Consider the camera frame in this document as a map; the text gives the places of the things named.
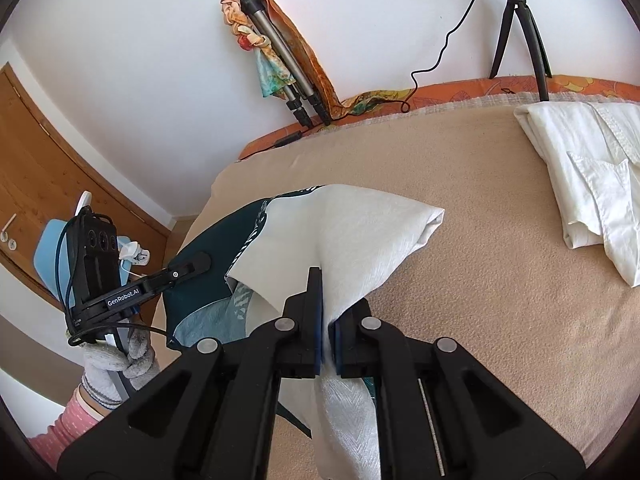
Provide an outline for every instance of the wrist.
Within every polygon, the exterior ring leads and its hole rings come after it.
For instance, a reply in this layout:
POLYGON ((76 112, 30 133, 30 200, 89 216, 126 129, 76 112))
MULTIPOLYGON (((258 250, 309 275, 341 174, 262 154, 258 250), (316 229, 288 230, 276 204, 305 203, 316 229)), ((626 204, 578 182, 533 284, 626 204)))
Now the wrist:
POLYGON ((105 408, 103 405, 98 403, 91 395, 89 395, 89 393, 84 388, 84 386, 82 386, 82 384, 78 386, 78 392, 80 393, 82 400, 84 400, 84 402, 86 402, 96 412, 100 413, 100 415, 107 416, 111 413, 110 409, 105 408))

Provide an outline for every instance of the white glove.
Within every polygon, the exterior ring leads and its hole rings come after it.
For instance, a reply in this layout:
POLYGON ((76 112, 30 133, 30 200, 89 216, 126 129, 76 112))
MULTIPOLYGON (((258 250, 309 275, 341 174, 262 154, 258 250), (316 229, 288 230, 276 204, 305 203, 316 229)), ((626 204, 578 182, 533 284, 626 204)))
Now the white glove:
POLYGON ((136 328, 130 331, 128 355, 103 341, 82 345, 82 386, 93 400, 108 410, 114 410, 121 405, 122 398, 109 377, 109 371, 123 372, 136 390, 158 374, 160 367, 150 340, 150 334, 146 330, 136 328))

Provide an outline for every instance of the white folded shirt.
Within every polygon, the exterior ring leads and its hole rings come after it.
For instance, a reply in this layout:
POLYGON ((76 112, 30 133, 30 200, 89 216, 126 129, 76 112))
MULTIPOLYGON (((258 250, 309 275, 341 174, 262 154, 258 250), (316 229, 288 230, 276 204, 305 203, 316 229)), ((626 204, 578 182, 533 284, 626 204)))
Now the white folded shirt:
POLYGON ((570 249, 602 244, 631 286, 640 283, 640 106, 544 102, 515 116, 546 162, 570 249))

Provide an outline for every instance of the white cloth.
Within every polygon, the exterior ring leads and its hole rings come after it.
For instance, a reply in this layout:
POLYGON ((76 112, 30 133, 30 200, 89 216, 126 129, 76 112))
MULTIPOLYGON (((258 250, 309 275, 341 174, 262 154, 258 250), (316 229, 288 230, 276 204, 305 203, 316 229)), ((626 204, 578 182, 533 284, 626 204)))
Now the white cloth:
POLYGON ((604 244, 631 286, 640 283, 640 106, 545 102, 515 116, 546 162, 570 249, 604 244))
POLYGON ((285 300, 306 290, 309 267, 322 269, 321 375, 282 381, 279 400, 310 428, 323 478, 380 478, 376 412, 362 380, 336 375, 327 327, 382 285, 442 223, 444 210, 398 195, 353 186, 319 187, 275 198, 266 222, 228 272, 254 290, 247 335, 282 315, 285 300))

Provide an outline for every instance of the tripod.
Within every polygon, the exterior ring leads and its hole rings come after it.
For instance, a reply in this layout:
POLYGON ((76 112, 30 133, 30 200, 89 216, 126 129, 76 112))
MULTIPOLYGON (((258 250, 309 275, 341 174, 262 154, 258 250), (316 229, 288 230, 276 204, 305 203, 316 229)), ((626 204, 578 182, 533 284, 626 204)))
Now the tripod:
POLYGON ((540 38, 536 20, 533 19, 533 14, 527 5, 527 0, 507 0, 507 6, 502 15, 502 27, 500 28, 498 47, 495 51, 494 65, 491 68, 489 79, 493 79, 498 75, 500 63, 504 57, 504 49, 509 39, 514 12, 520 20, 520 25, 522 26, 522 31, 524 32, 524 37, 529 47, 529 53, 533 62, 533 71, 536 74, 536 81, 538 82, 540 100, 549 101, 549 90, 546 88, 545 75, 552 77, 551 68, 549 66, 549 60, 546 57, 545 46, 542 44, 542 38, 540 38))

